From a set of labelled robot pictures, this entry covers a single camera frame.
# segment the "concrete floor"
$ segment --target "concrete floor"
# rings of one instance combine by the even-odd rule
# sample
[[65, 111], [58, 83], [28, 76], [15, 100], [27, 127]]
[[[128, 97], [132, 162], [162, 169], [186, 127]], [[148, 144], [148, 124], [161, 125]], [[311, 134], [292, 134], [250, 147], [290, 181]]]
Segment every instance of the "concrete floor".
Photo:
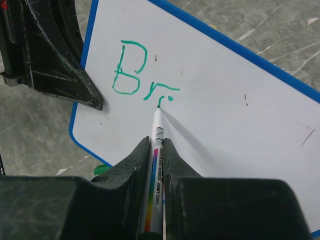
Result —
[[[75, 2], [84, 37], [91, 0]], [[320, 91], [320, 0], [170, 2]], [[69, 101], [0, 80], [0, 152], [7, 175], [93, 176], [101, 163], [69, 137], [71, 109]]]

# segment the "small ink mark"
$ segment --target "small ink mark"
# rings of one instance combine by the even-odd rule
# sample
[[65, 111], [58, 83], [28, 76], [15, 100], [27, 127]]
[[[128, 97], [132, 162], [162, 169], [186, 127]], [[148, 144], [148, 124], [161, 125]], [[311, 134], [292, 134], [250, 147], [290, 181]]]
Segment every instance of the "small ink mark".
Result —
[[313, 134], [315, 131], [315, 129], [312, 130], [312, 132], [309, 134], [309, 136], [306, 137], [306, 139], [304, 140], [304, 142], [302, 143], [301, 147], [304, 146], [305, 142], [308, 140], [308, 138], [311, 136], [311, 134]]
[[245, 101], [246, 106], [248, 107], [249, 104], [247, 103], [247, 95], [244, 95], [244, 101]]
[[158, 106], [161, 106], [161, 100], [164, 99], [164, 98], [165, 98], [165, 96], [161, 96], [161, 97], [159, 98]]

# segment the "dry erase marker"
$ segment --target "dry erase marker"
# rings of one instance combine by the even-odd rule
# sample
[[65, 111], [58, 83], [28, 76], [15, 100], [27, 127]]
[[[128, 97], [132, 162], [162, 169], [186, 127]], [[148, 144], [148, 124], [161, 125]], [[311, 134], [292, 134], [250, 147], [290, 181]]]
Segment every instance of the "dry erase marker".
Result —
[[154, 113], [151, 129], [151, 147], [141, 208], [139, 240], [163, 239], [163, 147], [165, 133], [162, 118], [163, 114], [158, 106]]

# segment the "green object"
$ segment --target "green object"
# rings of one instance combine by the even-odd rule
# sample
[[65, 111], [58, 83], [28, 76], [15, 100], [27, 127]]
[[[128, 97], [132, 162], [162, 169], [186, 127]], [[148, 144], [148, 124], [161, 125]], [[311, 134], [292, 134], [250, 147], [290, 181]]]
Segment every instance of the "green object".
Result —
[[165, 98], [165, 96], [161, 96], [161, 97], [159, 98], [158, 106], [160, 106], [160, 105], [161, 105], [161, 100], [162, 100], [162, 99], [164, 99], [164, 98]]
[[94, 175], [100, 175], [100, 174], [103, 174], [105, 173], [106, 171], [108, 171], [111, 167], [107, 166], [107, 165], [100, 165], [100, 166], [97, 166], [94, 170], [93, 170], [93, 173]]
[[166, 89], [169, 89], [169, 90], [173, 90], [173, 91], [179, 91], [180, 90], [180, 88], [174, 88], [174, 87], [170, 87], [170, 86], [168, 86], [168, 85], [165, 85], [165, 84], [163, 84], [163, 83], [154, 83], [154, 82], [152, 82], [151, 83], [151, 86], [150, 86], [150, 92], [148, 93], [148, 95], [147, 96], [145, 96], [144, 97], [144, 99], [143, 100], [148, 100], [149, 98], [150, 98], [150, 96], [151, 96], [151, 94], [154, 92], [154, 90], [156, 89], [156, 87], [164, 87], [164, 88], [166, 88]]
[[144, 232], [138, 235], [138, 240], [162, 240], [163, 237], [156, 232]]
[[[133, 44], [133, 45], [136, 45], [136, 46], [138, 46], [138, 47], [140, 47], [140, 48], [142, 48], [142, 49], [144, 50], [144, 62], [143, 62], [143, 64], [142, 64], [141, 68], [140, 68], [138, 71], [136, 71], [136, 70], [134, 71], [136, 74], [141, 73], [142, 70], [144, 69], [144, 67], [146, 66], [146, 63], [147, 63], [147, 55], [148, 55], [147, 49], [146, 49], [144, 46], [142, 46], [140, 43], [135, 42], [135, 41], [125, 41], [125, 40], [121, 40], [121, 42], [122, 42], [123, 44]], [[121, 64], [122, 64], [122, 61], [123, 61], [123, 59], [124, 59], [125, 49], [126, 49], [126, 46], [123, 45], [123, 46], [122, 46], [122, 54], [121, 54], [121, 57], [120, 57], [120, 62], [119, 62], [119, 64], [117, 65], [116, 70], [115, 70], [116, 75], [115, 75], [114, 80], [113, 80], [112, 88], [113, 88], [113, 90], [114, 90], [115, 92], [117, 92], [118, 94], [133, 95], [133, 94], [135, 94], [135, 93], [139, 90], [139, 88], [140, 88], [140, 79], [139, 79], [138, 77], [136, 77], [136, 76], [133, 76], [133, 75], [131, 75], [131, 74], [128, 74], [128, 73], [123, 72], [122, 67], [121, 67]], [[126, 77], [135, 79], [135, 80], [137, 81], [136, 89], [133, 90], [132, 92], [125, 92], [125, 91], [118, 91], [118, 90], [116, 90], [116, 82], [117, 82], [117, 79], [118, 79], [119, 75], [124, 75], [124, 76], [126, 76]]]

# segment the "green handwritten letter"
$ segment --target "green handwritten letter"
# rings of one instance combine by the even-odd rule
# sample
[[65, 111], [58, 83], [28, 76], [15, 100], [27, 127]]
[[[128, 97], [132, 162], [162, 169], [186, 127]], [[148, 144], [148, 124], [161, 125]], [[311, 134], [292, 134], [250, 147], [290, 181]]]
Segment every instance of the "green handwritten letter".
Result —
[[[144, 51], [143, 64], [142, 64], [142, 66], [140, 67], [140, 69], [139, 69], [138, 71], [134, 71], [136, 74], [141, 73], [142, 70], [145, 68], [146, 63], [147, 63], [147, 55], [148, 55], [147, 49], [146, 49], [144, 46], [142, 46], [140, 43], [135, 42], [135, 41], [121, 40], [121, 42], [122, 42], [123, 44], [136, 45], [136, 46], [138, 46], [138, 47], [140, 47], [140, 48], [143, 49], [143, 51]], [[113, 88], [113, 90], [116, 91], [118, 94], [133, 95], [133, 94], [135, 94], [135, 93], [139, 90], [139, 88], [140, 88], [140, 79], [139, 79], [138, 77], [134, 76], [134, 75], [131, 75], [131, 74], [128, 74], [128, 73], [123, 72], [121, 65], [122, 65], [122, 61], [123, 61], [123, 59], [124, 59], [125, 49], [126, 49], [126, 46], [123, 45], [123, 46], [122, 46], [122, 53], [121, 53], [120, 61], [119, 61], [119, 64], [117, 65], [116, 70], [115, 70], [116, 75], [115, 75], [114, 80], [113, 80], [112, 88]], [[136, 81], [137, 81], [136, 89], [133, 90], [132, 92], [125, 92], [125, 91], [119, 91], [119, 90], [117, 90], [117, 89], [116, 89], [116, 82], [117, 82], [117, 80], [118, 80], [119, 75], [123, 75], [123, 76], [126, 76], [126, 77], [128, 77], [128, 78], [132, 78], [132, 79], [136, 80]]]

